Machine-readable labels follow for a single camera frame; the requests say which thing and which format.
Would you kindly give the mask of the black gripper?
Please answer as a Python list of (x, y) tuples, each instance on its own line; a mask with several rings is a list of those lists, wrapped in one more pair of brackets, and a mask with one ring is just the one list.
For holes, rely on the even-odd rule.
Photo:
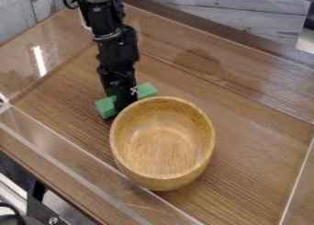
[(140, 54), (136, 30), (122, 25), (110, 36), (94, 38), (94, 42), (98, 49), (98, 79), (102, 90), (106, 96), (112, 96), (113, 89), (114, 107), (121, 111), (137, 100), (133, 65), (140, 59)]

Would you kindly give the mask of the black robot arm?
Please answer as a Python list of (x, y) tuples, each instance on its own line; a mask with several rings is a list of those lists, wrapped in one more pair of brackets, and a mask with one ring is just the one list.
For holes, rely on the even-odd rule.
[(120, 0), (62, 0), (62, 3), (68, 9), (80, 10), (82, 23), (92, 31), (100, 82), (120, 111), (137, 100), (135, 63), (140, 59), (136, 29), (124, 23), (124, 5)]

